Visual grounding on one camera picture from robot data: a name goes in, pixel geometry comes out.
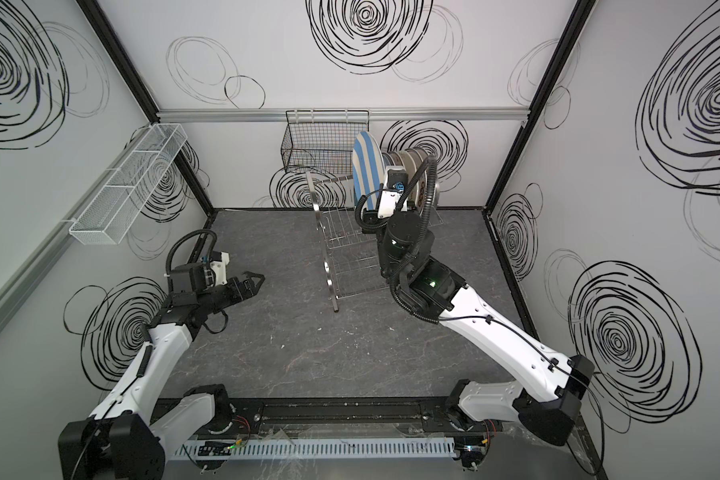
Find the blue striped plate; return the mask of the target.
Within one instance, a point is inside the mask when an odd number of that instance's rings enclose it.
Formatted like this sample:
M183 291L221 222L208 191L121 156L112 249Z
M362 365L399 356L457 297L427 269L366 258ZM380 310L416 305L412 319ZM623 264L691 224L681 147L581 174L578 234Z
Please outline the blue striped plate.
M366 196L365 208L376 210L377 189L384 181L385 163L378 142L368 131L362 131L355 137L351 162L356 201Z

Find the cream floral plate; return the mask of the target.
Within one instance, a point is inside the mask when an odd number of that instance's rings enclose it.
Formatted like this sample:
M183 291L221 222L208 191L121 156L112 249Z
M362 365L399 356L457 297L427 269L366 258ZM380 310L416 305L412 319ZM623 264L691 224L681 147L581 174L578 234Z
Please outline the cream floral plate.
M383 158L387 166L404 168L410 176L415 174L422 164L419 154L415 151L384 152Z

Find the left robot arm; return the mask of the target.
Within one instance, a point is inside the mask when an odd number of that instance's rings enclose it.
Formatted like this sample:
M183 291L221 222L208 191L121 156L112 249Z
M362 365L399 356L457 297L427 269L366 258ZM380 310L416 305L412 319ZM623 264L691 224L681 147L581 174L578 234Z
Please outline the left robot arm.
M251 299L265 281L245 271L229 277L219 262L166 270L168 296L144 328L134 360L112 391L84 420L68 423L58 439L65 479L160 479L165 465L198 430L223 433L236 421L226 388L195 387L158 420L159 396L209 316Z

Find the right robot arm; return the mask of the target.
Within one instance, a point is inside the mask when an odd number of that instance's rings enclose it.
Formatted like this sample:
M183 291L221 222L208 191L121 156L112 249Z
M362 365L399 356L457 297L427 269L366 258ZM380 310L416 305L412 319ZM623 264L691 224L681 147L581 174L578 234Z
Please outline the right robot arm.
M381 273L393 300L414 318L461 335L512 376L509 382L464 382L455 390L457 414L472 422L518 422L548 444L565 445L593 363L543 345L435 259L434 234L419 213L383 213L377 225Z

